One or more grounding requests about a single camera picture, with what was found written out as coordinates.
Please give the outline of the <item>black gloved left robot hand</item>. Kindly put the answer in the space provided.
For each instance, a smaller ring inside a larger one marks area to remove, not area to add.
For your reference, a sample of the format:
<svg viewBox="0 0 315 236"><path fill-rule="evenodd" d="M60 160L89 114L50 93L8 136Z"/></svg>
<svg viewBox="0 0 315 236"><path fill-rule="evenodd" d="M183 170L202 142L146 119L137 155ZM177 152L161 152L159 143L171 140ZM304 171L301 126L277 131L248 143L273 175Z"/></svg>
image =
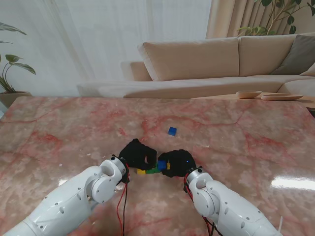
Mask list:
<svg viewBox="0 0 315 236"><path fill-rule="evenodd" d="M138 139L129 142L119 154L130 168L150 170L157 162L157 151L142 144Z"/></svg>

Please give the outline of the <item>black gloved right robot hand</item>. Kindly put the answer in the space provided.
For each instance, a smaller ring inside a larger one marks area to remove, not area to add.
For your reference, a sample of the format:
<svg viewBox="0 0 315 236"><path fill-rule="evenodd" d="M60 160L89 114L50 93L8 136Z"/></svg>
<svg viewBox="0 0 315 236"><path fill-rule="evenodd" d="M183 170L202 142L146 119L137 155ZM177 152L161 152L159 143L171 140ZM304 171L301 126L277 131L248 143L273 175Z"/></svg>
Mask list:
<svg viewBox="0 0 315 236"><path fill-rule="evenodd" d="M185 177L189 171L197 168L192 155L183 149L162 153L158 157L158 161L170 164L169 170L161 171L167 177Z"/></svg>

